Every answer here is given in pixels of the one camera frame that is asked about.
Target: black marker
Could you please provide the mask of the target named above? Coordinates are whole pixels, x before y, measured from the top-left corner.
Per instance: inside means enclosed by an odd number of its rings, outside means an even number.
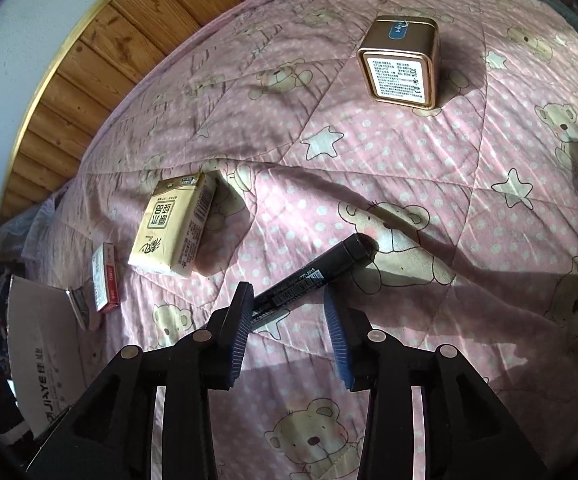
[[[251,329],[256,330],[285,314],[285,307],[299,297],[335,280],[355,266],[373,261],[374,242],[363,234],[352,234],[287,276],[253,300]]]

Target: wooden ceiling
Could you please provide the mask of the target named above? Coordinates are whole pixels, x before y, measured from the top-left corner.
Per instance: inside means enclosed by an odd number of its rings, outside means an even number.
[[[244,0],[111,0],[70,46],[28,115],[0,204],[5,221],[75,176],[93,136],[180,43]]]

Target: gold trim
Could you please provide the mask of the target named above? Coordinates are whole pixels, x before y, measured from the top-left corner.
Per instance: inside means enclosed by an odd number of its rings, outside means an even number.
[[[105,7],[111,0],[96,0],[93,5],[87,9],[87,12],[84,13],[82,18],[76,23],[76,26],[72,29],[72,31],[67,35],[67,38],[63,41],[58,52],[55,54],[54,58],[50,61],[47,70],[45,70],[40,83],[36,87],[36,91],[34,92],[31,101],[29,101],[29,105],[27,106],[27,110],[25,110],[25,114],[22,117],[22,121],[20,122],[20,126],[18,127],[18,132],[16,133],[16,139],[14,140],[13,147],[12,147],[12,154],[10,155],[10,159],[7,162],[7,168],[5,169],[5,176],[4,180],[2,181],[2,189],[0,190],[0,220],[1,220],[1,213],[2,213],[2,201],[4,200],[5,192],[7,191],[7,185],[9,184],[10,176],[12,176],[13,170],[13,163],[18,155],[18,150],[20,149],[20,144],[22,142],[22,137],[25,135],[25,131],[27,131],[27,126],[29,126],[29,121],[31,120],[31,116],[33,115],[38,103],[40,102],[40,98],[42,97],[49,81],[58,70],[60,63],[63,61],[64,57],[69,52],[74,43],[82,33],[85,31],[87,26],[93,21],[96,15]]]

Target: metal screw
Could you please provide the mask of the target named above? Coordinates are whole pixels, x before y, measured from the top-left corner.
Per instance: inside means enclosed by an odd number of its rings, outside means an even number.
[[[195,342],[204,343],[205,341],[209,341],[211,339],[211,332],[209,332],[206,328],[201,328],[200,330],[196,330],[192,337],[194,338]]]
[[[140,348],[136,345],[127,345],[120,351],[120,356],[122,359],[133,359],[138,355],[138,352],[140,352]]]
[[[387,335],[382,330],[370,330],[367,332],[367,337],[369,341],[373,341],[374,343],[382,343],[387,338]]]
[[[453,345],[442,345],[440,347],[440,354],[448,359],[453,359],[458,355],[458,349]]]

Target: yellow tissue package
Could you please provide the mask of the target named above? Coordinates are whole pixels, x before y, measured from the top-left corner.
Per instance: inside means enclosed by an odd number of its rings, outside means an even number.
[[[189,277],[215,186],[205,173],[161,180],[144,211],[129,265]]]

